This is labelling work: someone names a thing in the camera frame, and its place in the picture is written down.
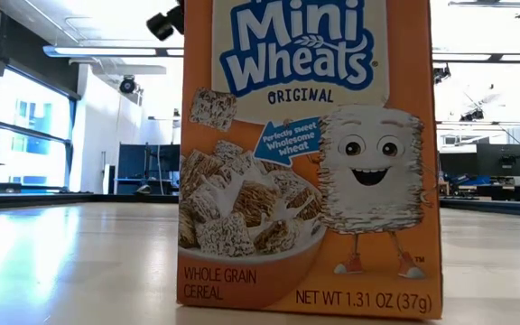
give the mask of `mascot eye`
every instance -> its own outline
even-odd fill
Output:
[[[358,135],[348,135],[339,143],[339,153],[356,156],[367,149],[365,141]]]
[[[403,143],[392,135],[387,135],[378,142],[378,151],[387,157],[398,157],[403,155]]]

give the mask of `cartoon wheat biscuit character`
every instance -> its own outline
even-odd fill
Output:
[[[334,272],[362,273],[358,238],[383,232],[398,252],[398,274],[423,278],[396,234],[423,220],[421,120],[397,109],[350,105],[322,117],[320,130],[322,224],[354,237],[353,253]]]

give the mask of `floor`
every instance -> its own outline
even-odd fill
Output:
[[[442,240],[445,312],[434,323],[520,323],[520,217],[443,210]],[[173,205],[0,211],[0,324],[393,323],[180,307],[175,252]]]

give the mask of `security camera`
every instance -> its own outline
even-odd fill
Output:
[[[133,94],[138,89],[137,83],[135,83],[135,76],[124,76],[124,80],[119,85],[119,91],[122,94]]]
[[[153,36],[160,41],[165,41],[172,36],[174,28],[180,34],[184,34],[184,0],[177,1],[178,5],[173,7],[166,15],[158,13],[146,23]]]

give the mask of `cereal box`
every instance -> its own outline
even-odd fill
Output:
[[[186,3],[179,303],[440,318],[429,12]]]

